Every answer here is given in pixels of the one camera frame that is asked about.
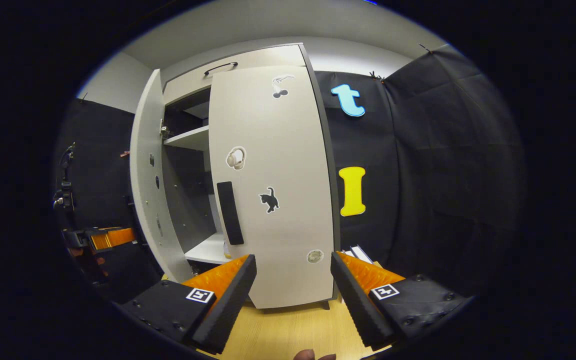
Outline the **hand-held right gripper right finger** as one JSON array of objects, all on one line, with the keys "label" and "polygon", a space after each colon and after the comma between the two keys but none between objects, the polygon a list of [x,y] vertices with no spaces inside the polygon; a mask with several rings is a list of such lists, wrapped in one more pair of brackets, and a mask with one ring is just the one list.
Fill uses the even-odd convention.
[{"label": "hand-held right gripper right finger", "polygon": [[330,272],[362,343],[374,351],[427,337],[471,303],[427,275],[405,278],[342,251],[331,254]]}]

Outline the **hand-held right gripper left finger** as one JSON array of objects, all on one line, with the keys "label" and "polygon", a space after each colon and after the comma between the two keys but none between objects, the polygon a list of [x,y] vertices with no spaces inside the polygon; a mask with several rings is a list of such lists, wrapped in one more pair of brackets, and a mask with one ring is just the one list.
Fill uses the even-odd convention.
[{"label": "hand-held right gripper left finger", "polygon": [[256,257],[247,254],[181,283],[160,280],[120,310],[169,342],[221,354],[257,273]]}]

